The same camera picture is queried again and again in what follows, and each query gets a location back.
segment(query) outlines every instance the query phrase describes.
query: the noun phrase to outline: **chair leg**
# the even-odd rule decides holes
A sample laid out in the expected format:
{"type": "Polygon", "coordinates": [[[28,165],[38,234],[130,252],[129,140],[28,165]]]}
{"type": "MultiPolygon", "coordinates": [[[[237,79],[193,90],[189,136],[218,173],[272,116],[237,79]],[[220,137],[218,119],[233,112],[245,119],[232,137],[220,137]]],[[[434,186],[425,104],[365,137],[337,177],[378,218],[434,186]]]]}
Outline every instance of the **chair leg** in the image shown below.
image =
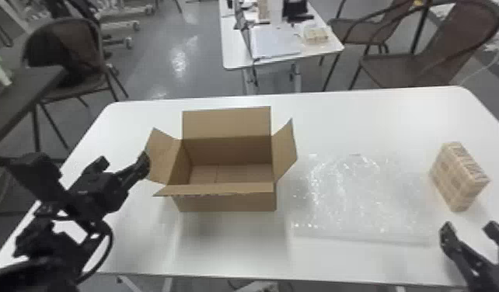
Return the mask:
{"type": "Polygon", "coordinates": [[[354,73],[353,80],[351,81],[351,84],[349,84],[349,88],[347,90],[353,89],[354,84],[357,83],[358,75],[360,74],[361,70],[362,70],[362,66],[358,65],[357,71],[354,73]]]}
{"type": "Polygon", "coordinates": [[[33,128],[33,150],[41,152],[39,121],[37,120],[37,108],[34,106],[32,109],[32,128],[33,128]]]}
{"type": "Polygon", "coordinates": [[[113,80],[119,85],[120,90],[123,92],[124,97],[129,99],[130,96],[128,95],[128,92],[126,92],[126,89],[124,89],[124,86],[120,83],[119,78],[110,70],[110,75],[112,75],[113,80]]]}
{"type": "Polygon", "coordinates": [[[39,106],[43,110],[44,115],[47,117],[48,121],[50,122],[50,125],[54,129],[55,134],[58,136],[59,140],[61,141],[61,143],[63,144],[63,146],[65,147],[65,149],[68,150],[69,146],[66,143],[66,140],[63,138],[63,135],[61,135],[61,132],[59,131],[58,126],[56,126],[56,124],[54,123],[54,120],[52,119],[52,117],[48,113],[47,108],[42,103],[40,103],[39,106]]]}
{"type": "Polygon", "coordinates": [[[113,100],[118,102],[119,99],[117,98],[117,94],[115,93],[115,90],[113,90],[112,82],[110,82],[110,76],[108,76],[108,74],[105,74],[105,76],[106,76],[106,83],[108,84],[108,89],[110,90],[110,92],[112,92],[113,100]]]}
{"type": "Polygon", "coordinates": [[[179,13],[183,14],[183,9],[180,7],[179,0],[173,0],[175,1],[175,5],[177,5],[177,9],[179,9],[179,13]]]}
{"type": "Polygon", "coordinates": [[[89,107],[88,103],[85,102],[85,100],[81,96],[77,96],[76,99],[82,103],[83,106],[89,107]]]}
{"type": "Polygon", "coordinates": [[[335,67],[337,66],[338,59],[340,58],[340,54],[338,54],[335,57],[335,61],[333,61],[333,64],[331,65],[330,73],[327,75],[326,81],[324,82],[324,86],[322,87],[322,91],[325,92],[327,89],[327,85],[330,83],[331,75],[333,74],[333,71],[335,70],[335,67]]]}

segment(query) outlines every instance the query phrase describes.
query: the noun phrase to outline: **small box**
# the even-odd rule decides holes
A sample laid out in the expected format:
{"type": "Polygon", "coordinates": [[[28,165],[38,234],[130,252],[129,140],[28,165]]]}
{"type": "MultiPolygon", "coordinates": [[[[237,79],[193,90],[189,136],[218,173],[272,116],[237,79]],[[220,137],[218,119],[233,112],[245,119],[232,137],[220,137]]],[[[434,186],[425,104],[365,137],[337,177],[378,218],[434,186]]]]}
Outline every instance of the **small box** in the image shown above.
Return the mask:
{"type": "Polygon", "coordinates": [[[257,0],[256,6],[259,11],[259,21],[268,20],[270,18],[270,10],[267,8],[267,0],[257,0]]]}
{"type": "Polygon", "coordinates": [[[148,179],[181,212],[275,211],[276,182],[297,160],[293,123],[271,135],[270,107],[183,112],[183,139],[153,129],[148,179]]]}
{"type": "Polygon", "coordinates": [[[304,29],[305,42],[311,45],[326,43],[328,35],[323,27],[306,27],[304,29]]]}
{"type": "Polygon", "coordinates": [[[459,142],[443,144],[430,176],[452,211],[467,210],[489,178],[459,142]]]}

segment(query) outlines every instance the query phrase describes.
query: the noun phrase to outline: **brown chair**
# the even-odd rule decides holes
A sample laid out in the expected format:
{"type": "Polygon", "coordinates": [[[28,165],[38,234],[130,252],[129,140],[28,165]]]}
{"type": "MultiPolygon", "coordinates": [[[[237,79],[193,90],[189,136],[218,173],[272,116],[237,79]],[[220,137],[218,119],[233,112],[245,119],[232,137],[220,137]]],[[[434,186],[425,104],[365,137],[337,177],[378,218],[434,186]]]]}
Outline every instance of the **brown chair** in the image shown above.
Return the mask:
{"type": "MultiPolygon", "coordinates": [[[[68,144],[66,140],[61,135],[58,127],[56,126],[51,115],[48,113],[46,105],[49,103],[55,103],[66,99],[78,99],[83,106],[89,107],[88,104],[82,99],[82,96],[100,92],[104,90],[110,90],[113,100],[118,102],[117,94],[113,89],[110,81],[110,77],[119,85],[120,90],[126,98],[128,94],[122,84],[117,79],[115,70],[111,64],[106,64],[103,54],[103,38],[100,34],[100,29],[93,22],[83,19],[83,18],[61,18],[47,23],[39,29],[35,30],[25,42],[22,55],[23,65],[28,65],[32,60],[31,56],[28,56],[30,45],[34,37],[38,37],[41,33],[47,30],[56,30],[56,32],[62,32],[69,37],[69,43],[71,46],[65,47],[69,49],[70,54],[75,55],[82,64],[91,64],[94,70],[85,76],[84,81],[77,85],[69,87],[57,87],[55,90],[49,92],[45,97],[39,102],[39,107],[43,110],[45,116],[50,122],[51,126],[54,128],[56,135],[63,146],[68,149],[68,144]]],[[[37,117],[33,118],[34,128],[38,129],[37,117]]]]}
{"type": "MultiPolygon", "coordinates": [[[[365,48],[349,89],[353,89],[361,69],[383,88],[449,85],[474,52],[499,29],[499,8],[490,1],[447,0],[436,1],[431,6],[452,3],[454,7],[419,54],[368,56],[370,43],[365,48]]],[[[411,9],[392,22],[399,22],[423,9],[427,7],[411,9]]]]}
{"type": "MultiPolygon", "coordinates": [[[[327,24],[331,27],[331,30],[335,33],[339,40],[343,44],[372,44],[376,45],[379,49],[379,53],[384,50],[387,54],[389,53],[389,47],[387,46],[387,39],[396,30],[400,22],[391,23],[393,19],[397,16],[407,12],[413,5],[414,0],[393,0],[391,5],[383,10],[373,12],[360,19],[344,19],[341,18],[342,10],[344,9],[344,4],[347,0],[342,0],[338,6],[337,15],[334,19],[330,19],[327,24]],[[378,22],[372,21],[371,19],[376,16],[383,15],[382,19],[378,22]],[[371,40],[371,35],[377,31],[378,28],[390,23],[389,27],[382,30],[373,40],[371,40]]],[[[340,55],[338,54],[331,65],[329,77],[333,74],[333,70],[337,65],[340,55]]],[[[319,66],[324,62],[324,57],[320,58],[319,66]]],[[[324,84],[323,90],[326,90],[327,82],[324,84]]]]}

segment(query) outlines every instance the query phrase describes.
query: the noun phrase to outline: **desk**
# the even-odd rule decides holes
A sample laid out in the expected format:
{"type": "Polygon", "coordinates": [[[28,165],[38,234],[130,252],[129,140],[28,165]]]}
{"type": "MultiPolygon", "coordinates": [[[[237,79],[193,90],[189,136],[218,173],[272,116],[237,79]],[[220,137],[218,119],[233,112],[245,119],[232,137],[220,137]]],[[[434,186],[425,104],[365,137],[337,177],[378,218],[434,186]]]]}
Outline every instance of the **desk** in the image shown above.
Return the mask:
{"type": "Polygon", "coordinates": [[[29,112],[35,116],[35,106],[65,76],[61,66],[20,68],[12,85],[0,96],[0,141],[29,112]]]}
{"type": "MultiPolygon", "coordinates": [[[[241,106],[271,106],[273,132],[293,117],[299,156],[395,152],[404,165],[415,165],[408,171],[426,172],[443,142],[461,141],[492,181],[461,214],[450,212],[436,194],[436,244],[415,246],[299,237],[291,232],[283,203],[274,213],[179,214],[171,199],[152,197],[159,185],[143,180],[105,218],[116,243],[101,273],[463,285],[438,246],[438,229],[446,220],[473,248],[497,259],[496,245],[481,228],[491,219],[499,222],[499,123],[472,93],[455,86],[114,103],[61,168],[61,183],[71,185],[100,155],[111,171],[131,164],[153,127],[181,137],[183,110],[241,106]],[[316,130],[328,127],[332,130],[316,130]]],[[[288,172],[279,180],[279,202],[288,198],[284,185],[291,179],[288,172]]],[[[16,262],[15,237],[37,206],[0,250],[0,268],[16,262]]],[[[58,225],[81,235],[69,223],[58,225]]]]}
{"type": "MultiPolygon", "coordinates": [[[[241,70],[243,72],[244,84],[246,87],[247,94],[253,94],[256,89],[253,86],[251,67],[253,65],[253,60],[250,57],[250,53],[246,49],[246,44],[241,33],[238,30],[234,30],[233,26],[236,23],[235,16],[229,13],[228,4],[226,0],[218,1],[220,24],[221,24],[221,42],[222,42],[222,65],[226,70],[241,70]]],[[[326,54],[336,54],[344,49],[342,43],[335,36],[331,28],[329,28],[323,19],[320,17],[319,13],[311,6],[308,2],[308,13],[312,14],[315,18],[313,20],[305,21],[302,25],[306,23],[316,23],[319,27],[325,27],[329,39],[327,43],[310,45],[302,41],[301,53],[296,55],[288,55],[283,57],[273,57],[268,59],[263,59],[255,62],[255,66],[262,67],[263,65],[272,65],[281,62],[293,63],[293,72],[295,83],[295,91],[301,91],[301,75],[300,68],[297,61],[305,57],[315,57],[323,56],[326,54]]],[[[256,19],[256,12],[244,12],[248,20],[256,19]]]]}

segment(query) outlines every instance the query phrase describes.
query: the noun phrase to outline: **cardboard box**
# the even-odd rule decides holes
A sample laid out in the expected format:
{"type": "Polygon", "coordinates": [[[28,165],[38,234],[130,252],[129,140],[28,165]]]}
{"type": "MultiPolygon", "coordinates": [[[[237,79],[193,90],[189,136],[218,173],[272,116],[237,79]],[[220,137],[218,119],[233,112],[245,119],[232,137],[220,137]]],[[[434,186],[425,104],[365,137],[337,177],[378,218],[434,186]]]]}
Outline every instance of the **cardboard box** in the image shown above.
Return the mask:
{"type": "Polygon", "coordinates": [[[183,112],[183,139],[153,129],[148,179],[181,212],[275,211],[276,182],[297,160],[293,123],[271,135],[270,107],[183,112]]]}

